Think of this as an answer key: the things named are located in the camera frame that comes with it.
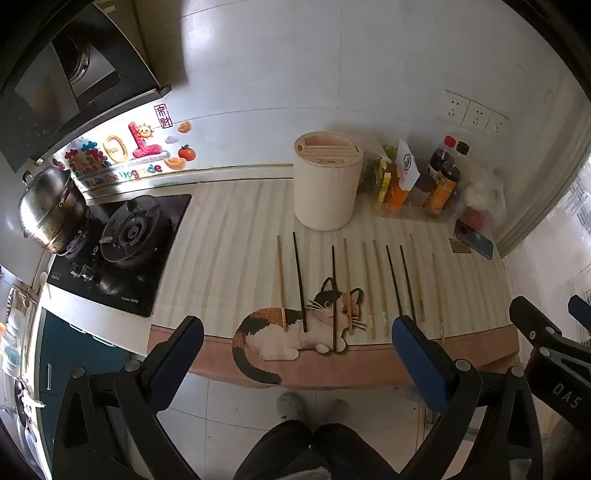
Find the soy sauce bottle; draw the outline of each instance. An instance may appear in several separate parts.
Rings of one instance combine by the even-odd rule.
[[[437,181],[440,177],[439,172],[441,170],[441,165],[445,161],[454,161],[454,149],[453,147],[456,146],[456,139],[451,136],[446,136],[443,139],[443,142],[439,144],[436,148],[433,155],[431,155],[431,160],[429,160],[429,168],[427,172],[429,175],[433,177],[433,180]]]

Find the red bottle cap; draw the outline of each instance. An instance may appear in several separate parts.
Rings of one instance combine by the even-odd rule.
[[[453,148],[456,146],[456,139],[448,135],[446,138],[443,139],[443,143],[445,143],[445,145],[449,148]]]

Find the condiment bottle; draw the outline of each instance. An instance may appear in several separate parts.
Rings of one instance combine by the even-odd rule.
[[[440,171],[441,177],[438,180],[437,187],[425,202],[425,208],[432,213],[439,213],[443,210],[456,188],[457,182],[462,178],[462,173],[451,161],[444,162]]]
[[[450,135],[446,136],[443,139],[443,142],[439,144],[439,146],[431,155],[431,160],[429,160],[429,167],[427,172],[429,175],[433,177],[433,180],[437,181],[439,178],[439,171],[441,170],[441,164],[445,161],[453,161],[453,147],[456,146],[456,139],[451,137]]]

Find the cat tail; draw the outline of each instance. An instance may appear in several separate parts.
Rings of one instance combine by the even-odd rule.
[[[234,357],[234,362],[236,363],[236,366],[248,378],[252,378],[257,382],[279,385],[281,383],[281,377],[279,375],[274,374],[272,372],[267,372],[265,370],[261,370],[260,368],[255,367],[252,363],[248,361],[248,359],[246,358],[246,354],[244,353],[245,347],[246,333],[241,331],[241,328],[238,327],[238,330],[236,330],[232,342],[232,356]]]

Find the plastic bag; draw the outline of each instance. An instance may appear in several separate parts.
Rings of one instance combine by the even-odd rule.
[[[481,231],[493,229],[505,221],[505,192],[501,179],[480,165],[470,162],[460,166],[457,212],[460,220]]]

